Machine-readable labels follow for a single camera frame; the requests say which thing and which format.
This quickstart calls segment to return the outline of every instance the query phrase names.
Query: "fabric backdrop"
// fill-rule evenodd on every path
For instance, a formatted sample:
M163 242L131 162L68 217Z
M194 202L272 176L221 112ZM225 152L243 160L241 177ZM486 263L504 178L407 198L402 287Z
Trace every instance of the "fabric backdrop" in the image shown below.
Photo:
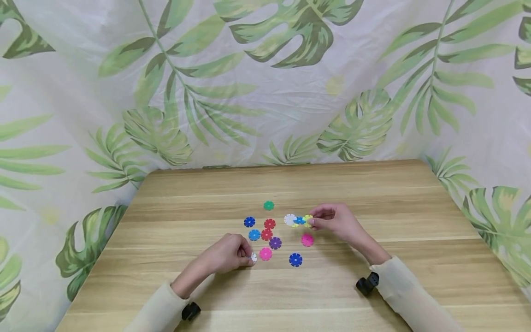
M531 299L531 0L0 0L0 330L159 168L420 158Z

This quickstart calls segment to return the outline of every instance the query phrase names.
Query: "light blue snowflake piece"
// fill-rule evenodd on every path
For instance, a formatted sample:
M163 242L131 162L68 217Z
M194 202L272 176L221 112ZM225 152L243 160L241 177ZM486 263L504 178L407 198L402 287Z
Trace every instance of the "light blue snowflake piece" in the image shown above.
M252 229L249 231L249 240L258 241L260 238L260 231L258 229Z

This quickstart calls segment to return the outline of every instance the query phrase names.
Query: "right hand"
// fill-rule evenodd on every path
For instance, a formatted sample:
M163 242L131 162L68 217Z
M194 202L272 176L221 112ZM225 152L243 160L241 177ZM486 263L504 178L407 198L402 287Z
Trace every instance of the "right hand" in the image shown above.
M310 215L313 218L308 220L308 223L312 225L313 230L328 229L354 249L359 249L370 240L373 241L344 203L320 204L310 211Z

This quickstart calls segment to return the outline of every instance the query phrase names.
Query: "palm leaf print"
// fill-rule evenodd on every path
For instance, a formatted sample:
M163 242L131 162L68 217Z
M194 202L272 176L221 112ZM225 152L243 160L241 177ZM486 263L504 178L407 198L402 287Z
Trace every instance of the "palm leaf print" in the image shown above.
M343 161L370 155L382 144L392 125L395 108L385 90L362 92L319 136L317 147L325 154L337 153Z
M427 114L427 121L434 134L440 135L441 121L458 132L459 122L449 110L449 105L462 107L471 115L475 115L476 108L470 98L452 91L452 88L462 86L493 88L494 84L492 79L485 74L457 73L451 68L458 64L503 56L515 49L514 46L505 44L469 47L468 42L520 13L522 11L520 0L495 7L468 23L461 23L461 21L473 13L486 11L484 7L491 1L468 0L455 10L453 9L454 2L455 0L450 0L442 22L423 23L406 29L382 54L382 57L387 57L414 41L427 40L420 46L407 50L378 80L378 87L384 88L413 72L409 74L393 98L393 103L399 107L415 90L401 121L402 134L412 114L415 114L416 129L422 134L424 113ZM456 45L461 49L445 53L443 49L446 45Z
M17 21L20 24L22 31L4 53L4 58L13 59L29 56L35 53L55 51L26 23L13 0L0 0L0 25L8 19Z
M0 142L21 136L47 122L52 115L39 115L16 120L0 125ZM62 168L22 162L21 160L39 159L56 155L68 149L66 145L43 145L24 148L0 148L0 169L10 172L0 174L0 186L17 190L40 190L38 184L27 182L25 178L14 178L13 173L24 175L58 175L64 173ZM24 210L21 206L0 196L0 208Z
M118 46L111 51L99 67L99 76L115 75L138 61L153 49L157 54L147 62L137 81L134 92L137 109L149 105L155 92L164 85L165 110L177 111L177 90L179 90L183 108L190 129L202 143L209 145L205 133L227 143L228 139L249 146L245 135L260 134L239 121L242 117L255 117L264 114L258 109L249 109L227 100L252 93L257 86L234 83L224 86L202 86L198 81L218 77L236 67L244 54L236 52L221 58L193 66L180 66L183 58L204 52L219 36L225 23L218 15L212 15L185 32L168 47L162 44L161 37L177 28L190 11L193 0L169 0L162 12L158 26L154 26L147 14L143 0L138 0L140 9L151 31L151 36L139 38ZM166 71L170 75L165 83L162 78Z
M531 197L507 186L473 189L465 197L462 211L518 286L528 287L531 280Z
M8 253L7 240L0 236L0 265L2 265L0 269L0 322L6 318L22 290L19 279L22 259L17 254L12 254L7 259Z
M190 161L192 148L180 131L176 116L156 107L130 109L122 115L125 131L141 148L158 154L171 166L182 166Z
M252 24L240 23L230 26L234 39L240 44L258 41L282 23L287 29L276 33L246 53L253 60L267 62L284 48L294 37L302 36L298 49L285 59L274 64L274 68L294 68L318 63L332 46L333 33L327 25L341 26L350 22L362 7L363 0L347 4L345 0L294 0L284 5L283 0L216 0L214 7L225 22L233 22L253 15L261 7L277 4L273 16Z
M523 2L524 12L531 13L531 3ZM531 16L524 16L518 29L518 37L527 44L531 44ZM522 70L531 67L531 48L517 46L515 50L515 69ZM531 79L513 76L516 86L520 91L531 97Z
M465 157L455 157L447 160L451 148L443 151L441 158L435 161L432 157L426 156L426 160L431 166L432 172L441 182L442 186L454 197L462 198L459 194L459 189L467 193L470 188L467 184L479 186L479 183L470 175L463 173L463 171L470 170L470 167L461 163Z
M127 138L122 126L118 123L113 125L105 138L103 130L99 128L96 135L91 135L91 137L100 153L88 148L85 148L85 153L94 162L105 167L107 171L87 172L87 174L110 182L97 187L92 193L117 189L127 183L131 183L138 189L138 183L144 181L145 177L145 172L140 167L147 163L135 160L143 153L133 149L136 145Z
M57 254L55 264L63 278L74 276L66 288L70 301L78 294L126 209L124 205L109 206L87 214L82 222L82 241L76 240L75 236L79 222L66 232L63 249Z
M317 137L317 135L312 135L306 138L299 137L293 140L293 135L291 135L284 142L282 154L278 151L273 141L271 141L269 143L271 156L262 155L262 158L271 165L309 164L312 159L317 158L317 155L315 154Z

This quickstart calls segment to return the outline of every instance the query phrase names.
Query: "black clip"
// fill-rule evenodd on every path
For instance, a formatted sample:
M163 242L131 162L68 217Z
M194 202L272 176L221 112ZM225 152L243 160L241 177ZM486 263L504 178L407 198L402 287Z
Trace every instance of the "black clip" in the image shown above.
M194 319L195 316L199 315L200 312L201 308L197 305L197 303L191 302L187 304L181 312L181 319L192 321L192 319Z
M368 296L372 290L378 286L378 282L380 281L380 276L378 273L371 272L367 279L361 278L356 283L356 288L365 296Z

